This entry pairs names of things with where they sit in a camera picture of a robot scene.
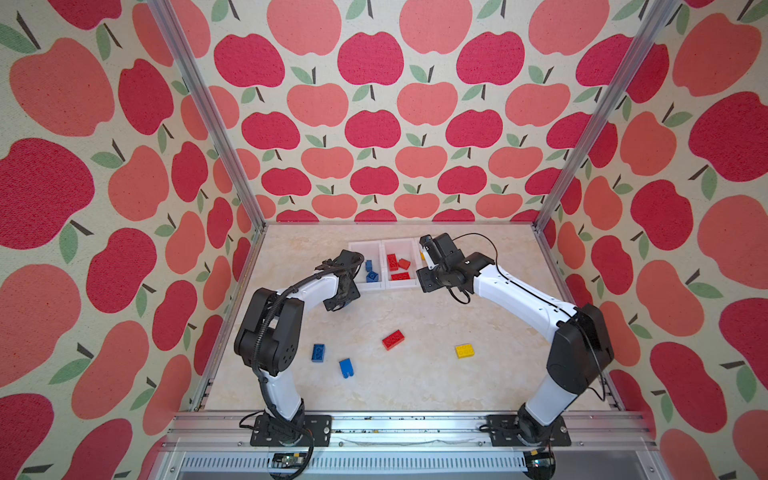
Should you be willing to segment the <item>blue notched lego brick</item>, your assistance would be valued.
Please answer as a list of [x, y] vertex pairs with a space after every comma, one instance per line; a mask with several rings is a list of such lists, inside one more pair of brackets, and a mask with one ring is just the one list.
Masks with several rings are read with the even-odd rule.
[[347, 379], [354, 376], [354, 368], [349, 358], [343, 359], [339, 362], [340, 371], [342, 376]]

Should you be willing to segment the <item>white three-compartment plastic bin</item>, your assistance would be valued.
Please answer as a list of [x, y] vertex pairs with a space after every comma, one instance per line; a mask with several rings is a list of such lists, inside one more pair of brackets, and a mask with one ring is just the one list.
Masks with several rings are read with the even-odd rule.
[[348, 244], [348, 250], [364, 257], [355, 277], [361, 292], [420, 286], [417, 271], [425, 260], [417, 238], [355, 241]]

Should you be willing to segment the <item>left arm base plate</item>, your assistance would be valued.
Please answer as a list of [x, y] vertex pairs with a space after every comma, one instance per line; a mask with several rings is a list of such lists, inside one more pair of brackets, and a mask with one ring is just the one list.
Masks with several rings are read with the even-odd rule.
[[328, 447], [333, 417], [305, 415], [301, 426], [282, 422], [269, 414], [256, 418], [251, 433], [253, 447]]

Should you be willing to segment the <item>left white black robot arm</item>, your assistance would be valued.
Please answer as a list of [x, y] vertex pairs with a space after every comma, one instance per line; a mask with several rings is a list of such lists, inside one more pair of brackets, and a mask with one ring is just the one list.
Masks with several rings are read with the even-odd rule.
[[322, 306], [340, 310], [360, 298], [358, 266], [324, 266], [279, 291], [260, 288], [251, 297], [234, 340], [234, 352], [258, 380], [265, 409], [276, 421], [303, 425], [304, 401], [290, 366], [297, 355], [304, 313]]

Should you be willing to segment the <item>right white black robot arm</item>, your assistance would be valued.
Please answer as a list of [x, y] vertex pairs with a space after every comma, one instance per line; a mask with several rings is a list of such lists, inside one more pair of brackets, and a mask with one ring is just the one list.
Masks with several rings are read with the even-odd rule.
[[548, 343], [546, 373], [517, 410], [513, 432], [529, 446], [548, 441], [557, 420], [602, 377], [615, 358], [602, 311], [558, 300], [515, 278], [480, 253], [417, 271], [425, 293], [445, 288], [489, 300], [533, 328]]

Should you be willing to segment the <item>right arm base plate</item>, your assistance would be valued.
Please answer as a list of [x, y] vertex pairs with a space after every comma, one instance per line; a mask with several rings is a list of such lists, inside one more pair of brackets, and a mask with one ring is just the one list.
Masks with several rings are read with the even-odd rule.
[[568, 447], [572, 445], [564, 419], [558, 416], [542, 426], [532, 418], [517, 415], [488, 415], [480, 430], [489, 434], [494, 447]]

